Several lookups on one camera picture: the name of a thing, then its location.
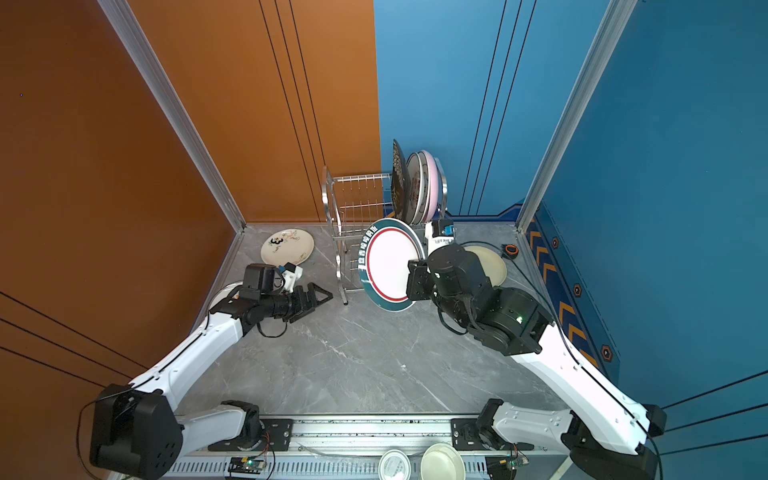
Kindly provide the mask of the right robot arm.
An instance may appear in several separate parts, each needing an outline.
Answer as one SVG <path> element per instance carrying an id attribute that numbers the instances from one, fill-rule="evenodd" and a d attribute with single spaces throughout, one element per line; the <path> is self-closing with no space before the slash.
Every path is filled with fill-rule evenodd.
<path id="1" fill-rule="evenodd" d="M 565 336 L 546 304 L 525 290 L 493 286 L 479 258 L 455 243 L 409 261 L 406 293 L 431 300 L 439 314 L 535 374 L 565 403 L 556 411 L 489 400 L 476 426 L 486 444 L 551 448 L 594 479 L 663 478 L 654 439 L 664 432 L 665 413 L 623 394 Z"/>

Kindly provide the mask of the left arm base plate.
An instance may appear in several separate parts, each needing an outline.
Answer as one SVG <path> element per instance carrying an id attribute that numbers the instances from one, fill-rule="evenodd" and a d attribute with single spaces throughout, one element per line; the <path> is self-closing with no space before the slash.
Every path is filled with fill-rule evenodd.
<path id="1" fill-rule="evenodd" d="M 267 418 L 261 420 L 260 435 L 255 440 L 231 439 L 216 442 L 207 447 L 210 452 L 286 452 L 289 450 L 294 420 L 289 418 Z"/>

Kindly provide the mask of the pink plate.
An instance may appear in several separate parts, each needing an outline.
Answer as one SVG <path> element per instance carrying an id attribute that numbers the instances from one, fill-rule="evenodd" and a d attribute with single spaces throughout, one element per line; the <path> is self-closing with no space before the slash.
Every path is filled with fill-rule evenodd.
<path id="1" fill-rule="evenodd" d="M 422 150 L 428 167 L 428 183 L 429 183 L 429 199 L 427 202 L 426 215 L 424 222 L 429 222 L 433 219 L 439 203 L 440 196 L 440 175 L 437 168 L 437 163 L 432 154 L 426 150 Z"/>

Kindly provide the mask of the plain cream plate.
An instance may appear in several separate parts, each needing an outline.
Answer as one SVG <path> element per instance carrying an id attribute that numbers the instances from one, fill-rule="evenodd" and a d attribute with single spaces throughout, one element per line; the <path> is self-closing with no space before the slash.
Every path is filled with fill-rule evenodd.
<path id="1" fill-rule="evenodd" d="M 465 246 L 468 252 L 475 254 L 480 260 L 485 275 L 494 287 L 500 287 L 507 279 L 507 266 L 502 257 L 487 247 L 469 245 Z"/>

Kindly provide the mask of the dark square floral plate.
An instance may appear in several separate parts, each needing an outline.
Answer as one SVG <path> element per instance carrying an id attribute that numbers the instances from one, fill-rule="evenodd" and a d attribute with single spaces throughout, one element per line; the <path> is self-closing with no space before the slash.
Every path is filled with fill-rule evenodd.
<path id="1" fill-rule="evenodd" d="M 408 160 L 396 139 L 393 140 L 393 168 L 391 173 L 391 198 L 394 217 L 410 222 L 410 174 Z"/>

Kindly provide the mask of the steel two-tier dish rack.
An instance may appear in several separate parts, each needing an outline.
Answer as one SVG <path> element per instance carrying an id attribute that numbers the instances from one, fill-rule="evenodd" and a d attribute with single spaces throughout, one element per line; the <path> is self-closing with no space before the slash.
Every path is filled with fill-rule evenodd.
<path id="1" fill-rule="evenodd" d="M 441 187 L 438 208 L 432 220 L 445 216 L 447 201 L 447 181 L 440 163 L 435 161 Z M 347 304 L 350 293 L 365 292 L 357 268 L 358 249 L 364 232 L 377 220 L 395 218 L 391 198 L 391 173 L 334 176 L 326 169 L 321 187 L 328 230 L 337 249 L 336 277 L 342 301 Z M 424 233 L 426 223 L 406 224 L 420 238 L 427 257 Z"/>

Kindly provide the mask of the white plate red chinese characters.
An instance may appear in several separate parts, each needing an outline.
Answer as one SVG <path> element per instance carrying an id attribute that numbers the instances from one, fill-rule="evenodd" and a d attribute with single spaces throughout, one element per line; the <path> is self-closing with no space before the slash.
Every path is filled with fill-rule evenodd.
<path id="1" fill-rule="evenodd" d="M 421 154 L 419 152 L 414 152 L 409 156 L 407 169 L 409 187 L 406 219 L 409 224 L 413 225 L 421 218 L 420 209 L 424 197 L 422 187 L 424 183 L 425 167 L 423 166 Z"/>

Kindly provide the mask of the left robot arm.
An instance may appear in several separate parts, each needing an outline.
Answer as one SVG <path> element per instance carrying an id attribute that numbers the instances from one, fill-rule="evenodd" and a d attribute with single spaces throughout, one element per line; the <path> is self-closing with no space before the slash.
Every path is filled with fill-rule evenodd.
<path id="1" fill-rule="evenodd" d="M 97 467 L 137 479 L 159 479 L 176 460 L 210 445 L 236 450 L 264 448 L 267 429 L 257 405 L 229 400 L 196 414 L 179 415 L 179 403 L 197 380 L 230 347 L 262 322 L 289 326 L 332 300 L 314 282 L 299 284 L 300 267 L 254 263 L 242 281 L 214 295 L 205 318 L 157 364 L 126 385 L 111 384 L 92 401 L 85 471 Z"/>

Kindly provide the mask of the white plate dark green rim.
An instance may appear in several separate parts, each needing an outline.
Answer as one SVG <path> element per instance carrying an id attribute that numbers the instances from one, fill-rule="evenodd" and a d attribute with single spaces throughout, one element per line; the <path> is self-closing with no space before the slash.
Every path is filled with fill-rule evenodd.
<path id="1" fill-rule="evenodd" d="M 413 304 L 407 294 L 408 262 L 426 258 L 421 240 L 406 223 L 382 218 L 364 232 L 357 268 L 369 299 L 387 312 L 401 312 Z"/>

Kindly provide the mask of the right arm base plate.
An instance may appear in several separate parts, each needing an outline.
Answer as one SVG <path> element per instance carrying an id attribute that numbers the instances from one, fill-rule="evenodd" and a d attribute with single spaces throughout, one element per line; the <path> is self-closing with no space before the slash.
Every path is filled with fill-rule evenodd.
<path id="1" fill-rule="evenodd" d="M 475 418 L 454 418 L 450 421 L 452 446 L 458 451 L 509 451 L 512 444 L 504 440 L 491 426 Z"/>

